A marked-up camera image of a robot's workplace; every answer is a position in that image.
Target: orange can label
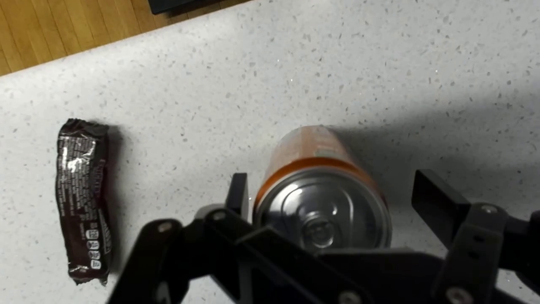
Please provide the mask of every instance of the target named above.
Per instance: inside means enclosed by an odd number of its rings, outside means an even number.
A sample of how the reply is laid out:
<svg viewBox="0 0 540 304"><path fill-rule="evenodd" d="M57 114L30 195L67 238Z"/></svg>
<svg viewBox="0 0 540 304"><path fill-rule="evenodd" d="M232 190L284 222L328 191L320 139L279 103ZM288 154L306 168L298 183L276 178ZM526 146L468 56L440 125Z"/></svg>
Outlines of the orange can label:
<svg viewBox="0 0 540 304"><path fill-rule="evenodd" d="M374 181L352 161L332 132L323 127L300 127L284 135L273 151L266 181L254 198L254 206L281 178L308 168L345 171L376 190Z"/></svg>

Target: black object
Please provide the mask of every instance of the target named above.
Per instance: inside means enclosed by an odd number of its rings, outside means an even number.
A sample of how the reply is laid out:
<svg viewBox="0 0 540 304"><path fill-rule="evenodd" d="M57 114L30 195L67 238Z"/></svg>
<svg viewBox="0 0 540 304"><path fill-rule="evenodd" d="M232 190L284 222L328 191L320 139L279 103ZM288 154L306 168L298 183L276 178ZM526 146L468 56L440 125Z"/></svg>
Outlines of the black object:
<svg viewBox="0 0 540 304"><path fill-rule="evenodd" d="M414 178L413 208L446 245L445 260L404 250L310 255L242 222L241 186L244 176L234 176L227 208L185 228L175 220L143 227L109 303L178 303L188 281L210 276L247 304L517 304L494 289L497 267L540 293L538 213L526 223L492 205L467 205L430 173Z"/></svg>
<svg viewBox="0 0 540 304"><path fill-rule="evenodd" d="M188 12L217 2L219 0L148 0L153 16Z"/></svg>
<svg viewBox="0 0 540 304"><path fill-rule="evenodd" d="M68 119L57 135L55 203L67 274L75 284L106 284L111 262L109 217L104 200L107 127Z"/></svg>

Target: candy bar wrapper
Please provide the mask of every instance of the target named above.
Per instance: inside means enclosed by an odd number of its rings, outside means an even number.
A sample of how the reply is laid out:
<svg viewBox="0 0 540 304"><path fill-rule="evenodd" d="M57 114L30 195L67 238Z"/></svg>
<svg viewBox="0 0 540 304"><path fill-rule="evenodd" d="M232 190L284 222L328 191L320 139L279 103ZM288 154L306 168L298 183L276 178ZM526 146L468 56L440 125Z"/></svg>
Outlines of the candy bar wrapper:
<svg viewBox="0 0 540 304"><path fill-rule="evenodd" d="M111 233L104 201L107 127L67 120L57 135L55 201L67 274L75 284L106 282Z"/></svg>

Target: white countertop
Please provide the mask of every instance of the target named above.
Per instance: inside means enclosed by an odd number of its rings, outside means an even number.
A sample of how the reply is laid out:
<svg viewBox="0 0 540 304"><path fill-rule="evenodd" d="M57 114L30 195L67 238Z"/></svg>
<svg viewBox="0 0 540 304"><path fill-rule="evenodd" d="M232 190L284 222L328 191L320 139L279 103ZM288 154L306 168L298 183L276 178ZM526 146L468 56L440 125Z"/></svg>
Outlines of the white countertop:
<svg viewBox="0 0 540 304"><path fill-rule="evenodd" d="M104 303L65 274L53 174L68 117L117 127L109 198L126 259L139 227L251 195L274 142L340 130L387 198L392 247L440 254L413 171L526 218L540 198L540 2L251 0L0 78L0 303ZM540 303L511 276L506 291ZM198 281L187 303L222 303Z"/></svg>

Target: aluminum can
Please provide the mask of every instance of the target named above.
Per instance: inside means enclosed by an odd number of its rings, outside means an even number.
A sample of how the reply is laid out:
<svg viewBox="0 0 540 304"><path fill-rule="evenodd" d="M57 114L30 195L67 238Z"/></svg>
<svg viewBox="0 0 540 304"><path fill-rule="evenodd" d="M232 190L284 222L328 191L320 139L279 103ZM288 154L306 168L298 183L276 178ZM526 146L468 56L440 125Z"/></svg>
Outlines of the aluminum can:
<svg viewBox="0 0 540 304"><path fill-rule="evenodd" d="M306 252L387 247L391 225L372 178L323 127L300 127L271 154L252 223Z"/></svg>

